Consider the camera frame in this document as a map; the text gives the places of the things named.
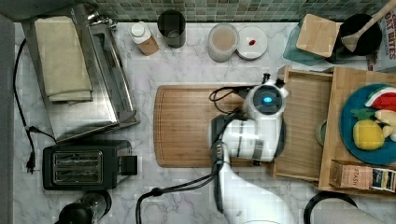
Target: spice jar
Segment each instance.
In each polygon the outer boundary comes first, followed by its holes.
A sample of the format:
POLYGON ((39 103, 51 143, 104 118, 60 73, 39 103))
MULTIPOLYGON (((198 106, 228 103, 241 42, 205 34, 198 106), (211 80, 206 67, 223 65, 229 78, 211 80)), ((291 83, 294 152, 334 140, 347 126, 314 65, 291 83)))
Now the spice jar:
POLYGON ((153 54, 159 49, 154 36, 152 36, 151 31, 144 22, 140 21, 134 24, 131 29, 129 29, 129 34, 146 56, 153 54))

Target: kitchen counter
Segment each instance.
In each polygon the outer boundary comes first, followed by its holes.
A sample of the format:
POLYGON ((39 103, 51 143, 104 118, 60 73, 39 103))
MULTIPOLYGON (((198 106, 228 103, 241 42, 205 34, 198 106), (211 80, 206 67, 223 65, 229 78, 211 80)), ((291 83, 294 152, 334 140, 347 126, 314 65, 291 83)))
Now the kitchen counter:
MULTIPOLYGON (((170 49, 164 44, 155 23, 148 27, 155 35, 160 51, 144 56, 129 37, 131 23, 119 23, 115 33, 123 66, 129 78, 137 103, 140 123, 94 136, 94 139, 126 139, 131 142, 134 154, 139 158, 138 175, 131 177, 110 190, 113 205, 110 212, 99 223, 134 223, 134 209, 137 199, 155 187, 170 187, 207 175, 210 169, 162 168, 155 159, 153 144, 153 108, 156 90, 166 84, 210 84, 210 83, 260 83, 263 73, 275 74, 279 67, 290 64, 293 68, 321 70, 331 67, 326 62, 307 67, 285 60, 282 57, 290 31, 296 23, 254 23, 268 36, 268 49, 256 61, 244 61, 236 54, 227 63, 215 63, 207 54, 207 36, 214 23, 188 23, 187 42, 181 49, 170 49)), ((240 30, 249 23, 236 23, 240 30)), ((23 40, 21 26, 16 24, 16 52, 23 40)), ((345 64, 365 69, 364 58, 355 58, 345 64)), ((35 125, 44 132, 51 132, 50 121, 41 99, 35 70, 28 48, 21 57, 18 73, 18 86, 21 103, 28 125, 35 125)), ((62 208, 82 195, 74 191, 46 191, 42 188, 41 160, 42 149, 53 143, 45 135, 33 134, 36 150, 36 169, 33 175, 26 173, 25 163, 30 154, 30 145, 15 106, 14 136, 14 223, 54 223, 62 208)), ((295 218, 302 222, 304 207, 317 193, 308 183, 296 179, 272 179, 265 167, 235 168, 246 180, 282 196, 290 204, 295 218)), ((358 207, 373 216, 394 223, 396 202, 352 197, 358 207)), ((182 193, 165 194, 150 198, 142 203, 142 220, 145 224, 156 223, 227 223, 217 212, 213 198, 213 184, 201 189, 182 193)))

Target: wooden crate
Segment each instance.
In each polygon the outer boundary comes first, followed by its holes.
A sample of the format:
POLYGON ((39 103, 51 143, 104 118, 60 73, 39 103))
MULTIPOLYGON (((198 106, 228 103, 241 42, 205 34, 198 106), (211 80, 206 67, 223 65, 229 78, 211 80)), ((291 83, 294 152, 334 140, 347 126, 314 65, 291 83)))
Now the wooden crate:
MULTIPOLYGON (((347 150, 338 129, 341 110, 349 95, 371 83, 396 86, 396 75, 345 67, 318 73, 289 66, 280 69, 278 75, 284 77, 290 92, 284 114, 288 138, 284 153, 270 166, 270 175, 312 181, 320 190, 396 199, 396 194, 386 191, 340 189, 329 184, 332 161, 363 163, 347 150), (327 119, 327 128, 321 149, 315 140, 315 128, 323 119, 327 119)), ((396 162, 389 166, 396 167, 396 162)))
POLYGON ((374 189, 337 189, 330 186, 329 184, 330 165, 332 160, 344 162, 361 162, 355 158, 345 147, 338 129, 338 121, 340 119, 343 105, 347 101, 349 95, 359 88, 371 83, 388 83, 392 86, 396 86, 396 75, 363 71, 345 67, 334 68, 332 78, 332 97, 330 99, 326 140, 323 148, 318 188, 321 190, 336 191, 348 194, 396 199, 396 194, 385 191, 374 189))
POLYGON ((332 74, 286 66, 278 75, 284 75, 289 92, 283 116, 287 139, 283 153, 272 164, 271 175, 319 181, 322 147, 315 129, 327 118, 332 74))

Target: blue light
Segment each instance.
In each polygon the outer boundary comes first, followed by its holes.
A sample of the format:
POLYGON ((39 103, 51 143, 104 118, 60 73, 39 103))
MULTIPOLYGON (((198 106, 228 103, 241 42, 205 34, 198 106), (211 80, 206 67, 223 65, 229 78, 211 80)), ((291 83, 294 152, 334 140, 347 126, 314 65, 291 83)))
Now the blue light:
POLYGON ((264 97, 262 98, 262 102, 265 104, 269 104, 272 102, 272 98, 271 97, 264 97))

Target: food box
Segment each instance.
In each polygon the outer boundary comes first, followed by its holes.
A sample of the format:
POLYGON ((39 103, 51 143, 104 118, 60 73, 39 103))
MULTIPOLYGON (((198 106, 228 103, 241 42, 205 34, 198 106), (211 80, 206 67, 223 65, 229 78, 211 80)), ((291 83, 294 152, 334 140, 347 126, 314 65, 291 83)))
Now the food box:
POLYGON ((369 189, 373 182, 373 168, 363 165, 346 165, 332 161, 330 185, 337 188, 369 189))
POLYGON ((368 68, 371 71, 396 73, 396 9, 379 22, 382 31, 382 42, 376 58, 368 57, 368 68))
POLYGON ((372 189, 381 189, 390 192, 395 192, 396 185, 396 171, 388 169, 373 169, 373 184, 372 189))

